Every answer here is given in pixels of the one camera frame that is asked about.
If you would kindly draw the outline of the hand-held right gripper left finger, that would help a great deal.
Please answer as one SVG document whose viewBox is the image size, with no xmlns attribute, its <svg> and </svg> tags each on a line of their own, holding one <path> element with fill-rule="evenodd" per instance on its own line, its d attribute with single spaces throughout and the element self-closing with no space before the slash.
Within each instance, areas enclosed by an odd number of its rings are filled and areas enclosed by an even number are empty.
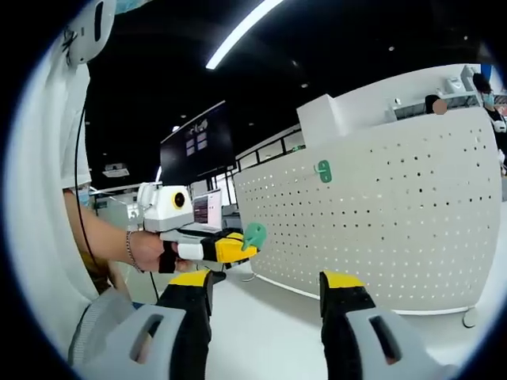
<svg viewBox="0 0 507 380">
<path fill-rule="evenodd" d="M 108 289 L 74 333 L 74 371 L 83 379 L 203 379 L 213 285 L 211 270 L 182 273 L 140 308 Z"/>
</svg>

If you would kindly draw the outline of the person's left hand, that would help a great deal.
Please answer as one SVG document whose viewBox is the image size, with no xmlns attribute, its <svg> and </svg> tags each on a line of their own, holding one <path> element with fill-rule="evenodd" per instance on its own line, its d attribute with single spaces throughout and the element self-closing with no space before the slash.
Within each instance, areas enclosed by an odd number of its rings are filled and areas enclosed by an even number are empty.
<svg viewBox="0 0 507 380">
<path fill-rule="evenodd" d="M 137 231 L 128 235 L 128 254 L 141 272 L 170 274 L 191 272 L 195 266 L 177 254 L 177 243 L 163 241 L 158 234 Z"/>
</svg>

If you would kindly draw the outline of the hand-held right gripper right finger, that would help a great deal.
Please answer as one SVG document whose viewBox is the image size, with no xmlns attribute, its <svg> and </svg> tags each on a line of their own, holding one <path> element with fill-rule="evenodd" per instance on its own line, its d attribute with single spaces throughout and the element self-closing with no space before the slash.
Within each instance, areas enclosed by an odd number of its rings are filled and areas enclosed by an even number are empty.
<svg viewBox="0 0 507 380">
<path fill-rule="evenodd" d="M 321 341 L 328 379 L 449 379 L 412 326 L 378 307 L 353 275 L 319 273 Z"/>
</svg>

